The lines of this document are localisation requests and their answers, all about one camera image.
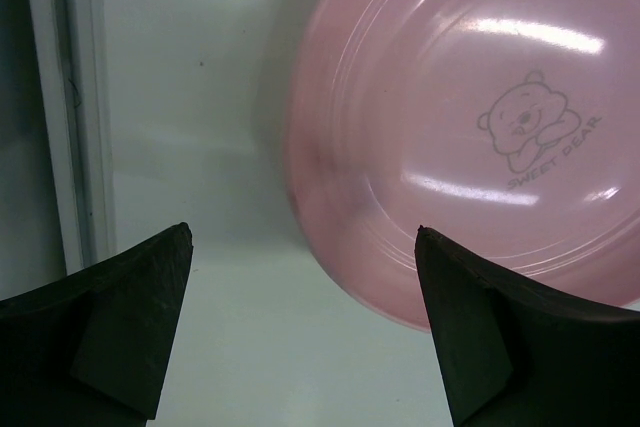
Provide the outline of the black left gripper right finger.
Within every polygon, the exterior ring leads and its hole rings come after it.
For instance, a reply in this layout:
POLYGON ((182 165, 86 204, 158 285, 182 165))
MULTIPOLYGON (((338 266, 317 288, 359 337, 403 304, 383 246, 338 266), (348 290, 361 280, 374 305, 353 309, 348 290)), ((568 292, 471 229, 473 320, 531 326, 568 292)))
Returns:
POLYGON ((457 426, 635 426, 639 315, 486 260, 428 227, 415 260, 457 426))

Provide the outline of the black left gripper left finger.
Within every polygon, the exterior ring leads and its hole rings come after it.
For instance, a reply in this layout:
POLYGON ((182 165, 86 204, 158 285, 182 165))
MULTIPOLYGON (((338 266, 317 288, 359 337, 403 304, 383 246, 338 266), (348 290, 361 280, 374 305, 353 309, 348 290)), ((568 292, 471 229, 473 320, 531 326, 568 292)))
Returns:
POLYGON ((144 426, 155 419, 186 292, 182 222, 1 303, 4 426, 144 426))

